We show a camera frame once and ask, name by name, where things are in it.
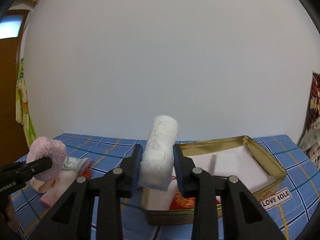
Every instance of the pink fuzzy pad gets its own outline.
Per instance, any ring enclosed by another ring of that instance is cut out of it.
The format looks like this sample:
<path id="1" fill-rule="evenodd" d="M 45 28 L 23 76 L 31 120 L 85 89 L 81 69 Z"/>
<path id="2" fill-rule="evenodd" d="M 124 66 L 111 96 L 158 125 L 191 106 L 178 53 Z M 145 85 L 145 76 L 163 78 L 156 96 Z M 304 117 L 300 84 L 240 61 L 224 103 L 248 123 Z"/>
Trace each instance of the pink fuzzy pad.
<path id="1" fill-rule="evenodd" d="M 49 181 L 58 177 L 66 156 L 67 149 L 62 141 L 39 137 L 32 143 L 26 163 L 33 162 L 42 157 L 50 157 L 52 167 L 34 176 L 38 180 Z"/>

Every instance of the blue checkered tablecloth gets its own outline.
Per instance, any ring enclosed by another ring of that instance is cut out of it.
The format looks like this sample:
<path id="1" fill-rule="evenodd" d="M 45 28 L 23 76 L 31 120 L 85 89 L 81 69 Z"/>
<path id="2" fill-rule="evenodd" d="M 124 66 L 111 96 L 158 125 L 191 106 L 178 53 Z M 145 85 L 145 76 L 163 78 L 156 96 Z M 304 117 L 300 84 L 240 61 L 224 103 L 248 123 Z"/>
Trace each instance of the blue checkered tablecloth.
<path id="1" fill-rule="evenodd" d="M 92 178 L 101 177 L 129 157 L 135 144 L 146 145 L 145 140 L 104 138 L 64 133 L 55 139 L 67 146 L 69 156 L 92 160 Z M 287 176 L 278 190 L 288 188 L 292 198 L 268 210 L 286 239 L 293 240 L 302 231 L 319 203 L 320 174 L 313 163 L 287 135 L 255 138 L 287 170 Z M 25 239 L 48 212 L 30 183 L 12 194 L 12 200 Z M 140 205 L 141 190 L 131 199 L 121 200 L 122 225 L 127 240 L 184 240 L 191 238 L 192 225 L 151 226 L 146 222 Z M 96 239 L 98 198 L 95 200 L 91 239 Z M 219 219 L 219 239 L 223 239 L 222 218 Z"/>

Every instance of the metal pivot screw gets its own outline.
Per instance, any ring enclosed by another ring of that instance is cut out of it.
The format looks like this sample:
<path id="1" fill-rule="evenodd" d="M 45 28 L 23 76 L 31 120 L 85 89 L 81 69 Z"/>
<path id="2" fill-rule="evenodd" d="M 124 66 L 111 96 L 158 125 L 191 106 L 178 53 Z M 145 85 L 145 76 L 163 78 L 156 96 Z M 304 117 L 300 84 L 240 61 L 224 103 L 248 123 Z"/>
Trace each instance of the metal pivot screw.
<path id="1" fill-rule="evenodd" d="M 87 178 L 85 176 L 80 176 L 80 177 L 77 178 L 77 182 L 78 183 L 84 183 L 86 181 L 86 179 Z"/>
<path id="2" fill-rule="evenodd" d="M 229 181 L 232 183 L 237 183 L 239 181 L 239 179 L 237 176 L 230 176 Z"/>
<path id="3" fill-rule="evenodd" d="M 202 169 L 199 168 L 199 167 L 195 167 L 195 168 L 192 169 L 192 172 L 194 174 L 201 174 L 202 173 Z"/>
<path id="4" fill-rule="evenodd" d="M 112 170 L 113 174 L 119 175 L 123 172 L 123 170 L 121 168 L 115 168 Z"/>

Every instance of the love sole label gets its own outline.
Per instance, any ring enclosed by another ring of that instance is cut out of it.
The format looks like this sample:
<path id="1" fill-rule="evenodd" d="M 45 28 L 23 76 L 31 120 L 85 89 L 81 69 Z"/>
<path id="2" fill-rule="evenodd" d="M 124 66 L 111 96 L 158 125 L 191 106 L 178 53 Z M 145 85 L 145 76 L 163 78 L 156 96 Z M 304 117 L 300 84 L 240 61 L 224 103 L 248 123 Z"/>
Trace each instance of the love sole label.
<path id="1" fill-rule="evenodd" d="M 267 209 L 270 209 L 270 208 L 277 206 L 281 203 L 286 202 L 290 198 L 292 198 L 292 195 L 290 194 L 290 191 L 286 187 L 286 188 L 278 191 L 276 194 L 261 201 L 260 204 L 263 206 L 263 208 L 265 210 L 267 210 Z"/>

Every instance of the wooden door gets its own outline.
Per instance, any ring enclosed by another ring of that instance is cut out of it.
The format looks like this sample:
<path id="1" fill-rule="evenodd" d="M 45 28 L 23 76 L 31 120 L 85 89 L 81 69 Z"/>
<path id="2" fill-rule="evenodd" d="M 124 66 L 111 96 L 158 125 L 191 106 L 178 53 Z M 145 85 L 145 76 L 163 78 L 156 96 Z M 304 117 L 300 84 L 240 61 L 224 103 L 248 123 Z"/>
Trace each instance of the wooden door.
<path id="1" fill-rule="evenodd" d="M 15 162 L 28 153 L 22 125 L 16 122 L 15 90 L 19 49 L 27 10 L 11 10 L 6 15 L 22 15 L 17 37 L 0 39 L 0 166 Z"/>

